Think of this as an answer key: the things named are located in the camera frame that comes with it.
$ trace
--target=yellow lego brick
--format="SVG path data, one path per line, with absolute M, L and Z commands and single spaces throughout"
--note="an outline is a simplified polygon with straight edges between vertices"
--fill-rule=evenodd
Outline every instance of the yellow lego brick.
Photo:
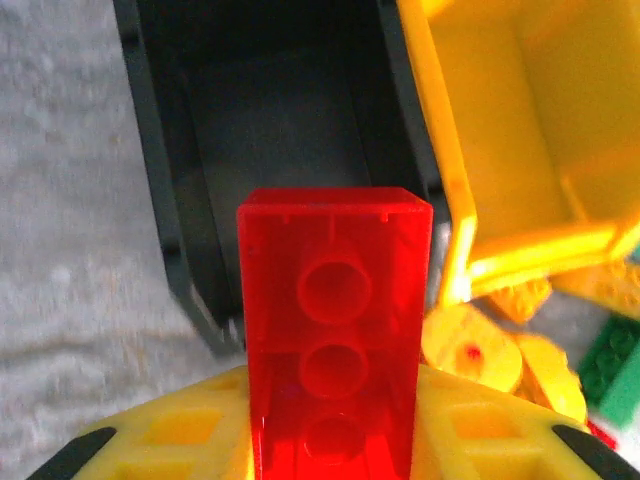
M 635 3 L 397 5 L 453 219 L 438 304 L 630 253 L 640 240 Z
M 253 479 L 247 383 L 241 367 L 92 425 L 117 433 L 74 480 Z M 411 480 L 599 478 L 554 433 L 580 424 L 424 365 L 415 421 Z
M 515 342 L 469 304 L 436 308 L 425 316 L 422 354 L 431 367 L 501 392 L 513 392 L 522 376 Z
M 640 320 L 640 265 L 624 260 L 551 277 L 553 288 Z
M 247 370 L 239 367 L 84 433 L 116 435 L 74 480 L 253 480 Z
M 580 379 L 569 369 L 567 354 L 539 335 L 514 335 L 523 361 L 522 383 L 516 395 L 574 420 L 587 421 Z
M 500 315 L 518 325 L 531 320 L 551 295 L 551 282 L 538 278 L 520 285 L 508 286 L 487 295 L 489 305 Z

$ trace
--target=black plastic bin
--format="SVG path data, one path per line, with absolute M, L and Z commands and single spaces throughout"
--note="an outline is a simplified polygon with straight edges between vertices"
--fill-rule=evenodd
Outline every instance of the black plastic bin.
M 251 190 L 441 195 L 393 2 L 114 4 L 169 285 L 215 354 L 242 345 L 235 211 Z

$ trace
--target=yellow plastic bin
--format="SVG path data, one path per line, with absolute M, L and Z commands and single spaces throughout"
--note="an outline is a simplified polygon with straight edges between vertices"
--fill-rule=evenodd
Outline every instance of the yellow plastic bin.
M 398 0 L 453 218 L 441 305 L 640 240 L 636 0 Z

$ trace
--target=red lego brick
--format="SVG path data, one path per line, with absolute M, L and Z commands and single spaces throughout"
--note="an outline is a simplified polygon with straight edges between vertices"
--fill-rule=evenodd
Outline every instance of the red lego brick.
M 432 215 L 399 188 L 240 206 L 257 479 L 409 478 Z

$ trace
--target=green lego brick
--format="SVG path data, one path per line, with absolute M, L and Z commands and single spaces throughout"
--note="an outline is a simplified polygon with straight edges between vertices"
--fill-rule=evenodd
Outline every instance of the green lego brick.
M 613 315 L 578 368 L 590 408 L 618 427 L 640 402 L 640 323 Z

